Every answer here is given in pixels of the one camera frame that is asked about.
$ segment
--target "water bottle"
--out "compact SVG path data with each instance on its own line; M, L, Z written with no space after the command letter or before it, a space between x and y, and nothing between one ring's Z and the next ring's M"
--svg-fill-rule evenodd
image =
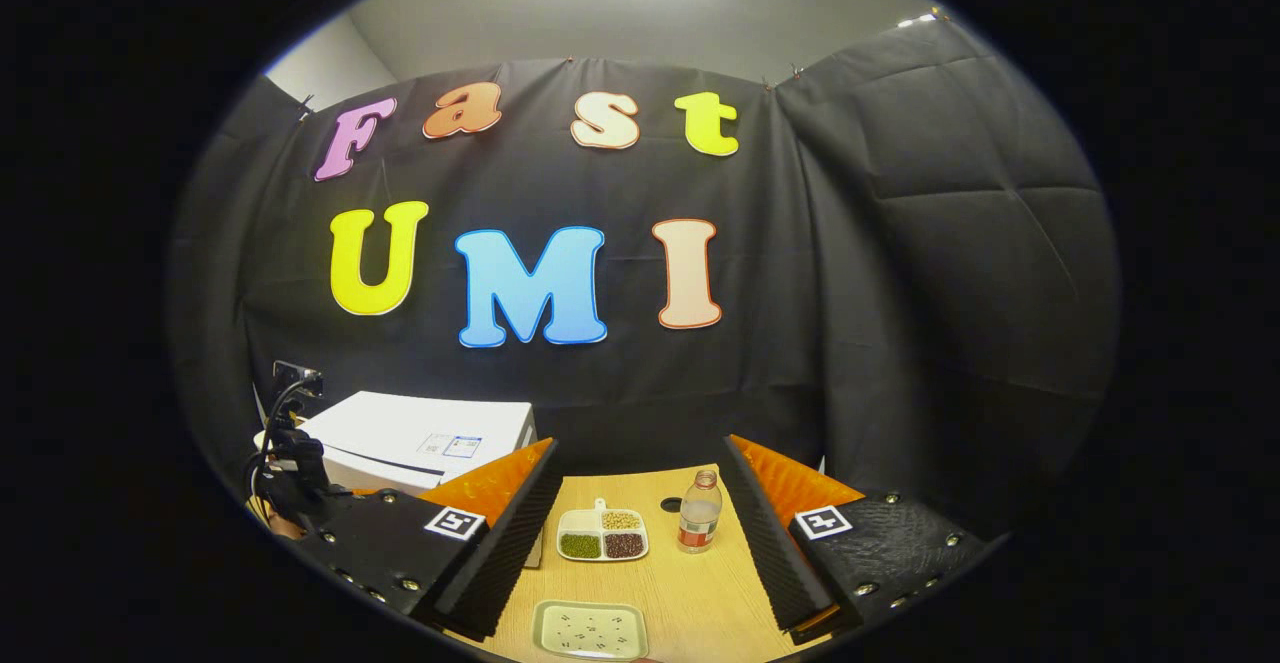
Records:
M701 553L716 535L716 522L724 503L716 485L716 471L698 471L694 485L680 502L680 536L677 544L685 553Z

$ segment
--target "letter m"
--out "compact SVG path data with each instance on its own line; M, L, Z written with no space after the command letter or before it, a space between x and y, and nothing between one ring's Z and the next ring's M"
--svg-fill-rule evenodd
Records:
M562 227L552 234L534 273L525 270L502 230L471 230L453 247L467 261L467 326L458 340L467 348L495 348L507 340L495 308L521 343L529 343L548 301L552 320L543 329L550 343L604 340L608 329L595 315L595 252L604 234L594 227Z

